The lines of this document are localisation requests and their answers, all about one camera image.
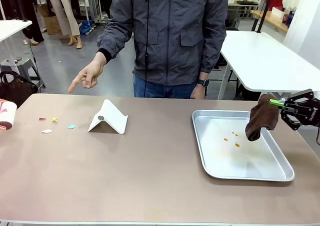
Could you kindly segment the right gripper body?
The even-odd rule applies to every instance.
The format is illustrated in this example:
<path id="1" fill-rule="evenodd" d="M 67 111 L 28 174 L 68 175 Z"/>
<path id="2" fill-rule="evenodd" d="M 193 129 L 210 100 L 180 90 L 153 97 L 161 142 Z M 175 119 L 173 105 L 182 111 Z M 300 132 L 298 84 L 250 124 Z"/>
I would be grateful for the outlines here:
<path id="1" fill-rule="evenodd" d="M 300 103 L 303 107 L 301 124 L 304 126 L 320 125 L 320 100 L 317 98 L 307 99 Z"/>

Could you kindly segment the person's left hand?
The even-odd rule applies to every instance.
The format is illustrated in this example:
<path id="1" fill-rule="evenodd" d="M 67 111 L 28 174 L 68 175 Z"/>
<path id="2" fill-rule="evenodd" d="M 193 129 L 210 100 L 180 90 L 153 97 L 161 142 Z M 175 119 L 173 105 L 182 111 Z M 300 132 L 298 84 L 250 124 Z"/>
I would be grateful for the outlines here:
<path id="1" fill-rule="evenodd" d="M 203 100 L 205 98 L 205 91 L 206 91 L 205 86 L 201 84 L 197 84 L 190 94 L 190 99 Z"/>

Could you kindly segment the person's right hand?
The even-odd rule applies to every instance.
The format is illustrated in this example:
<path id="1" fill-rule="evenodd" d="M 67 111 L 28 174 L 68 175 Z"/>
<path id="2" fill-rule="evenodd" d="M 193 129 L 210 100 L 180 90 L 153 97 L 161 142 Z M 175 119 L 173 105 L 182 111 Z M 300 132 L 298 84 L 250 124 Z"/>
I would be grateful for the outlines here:
<path id="1" fill-rule="evenodd" d="M 102 74 L 106 63 L 105 56 L 101 52 L 97 52 L 93 60 L 73 79 L 67 92 L 71 94 L 79 84 L 82 84 L 85 89 L 95 87 L 98 83 L 98 77 Z"/>

